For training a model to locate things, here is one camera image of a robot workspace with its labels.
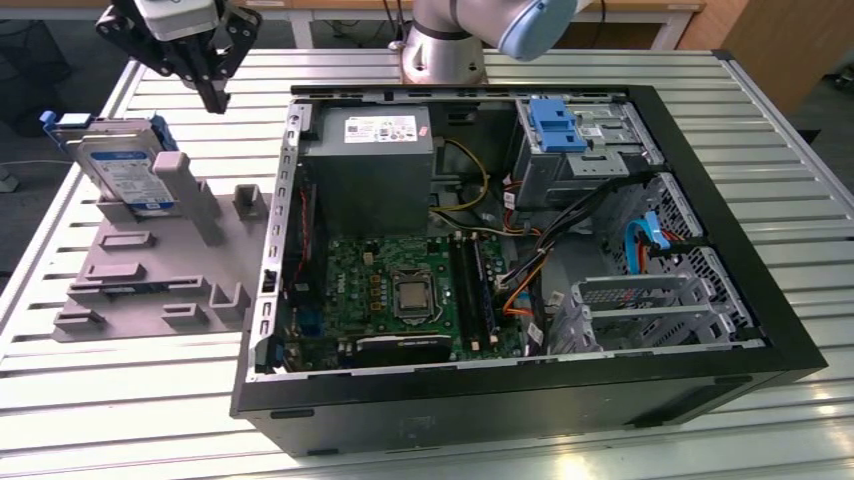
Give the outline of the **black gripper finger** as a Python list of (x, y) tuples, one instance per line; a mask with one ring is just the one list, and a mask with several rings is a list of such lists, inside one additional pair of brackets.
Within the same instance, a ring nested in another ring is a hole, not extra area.
[(219, 27), (228, 37), (228, 45), (215, 54), (213, 67), (213, 112), (224, 113), (229, 95), (225, 93), (227, 81), (233, 77), (241, 62), (252, 48), (263, 24), (260, 13), (237, 5), (217, 5)]
[(104, 40), (162, 77), (177, 76), (213, 112), (213, 32), (157, 40), (134, 3), (112, 3), (94, 26)]

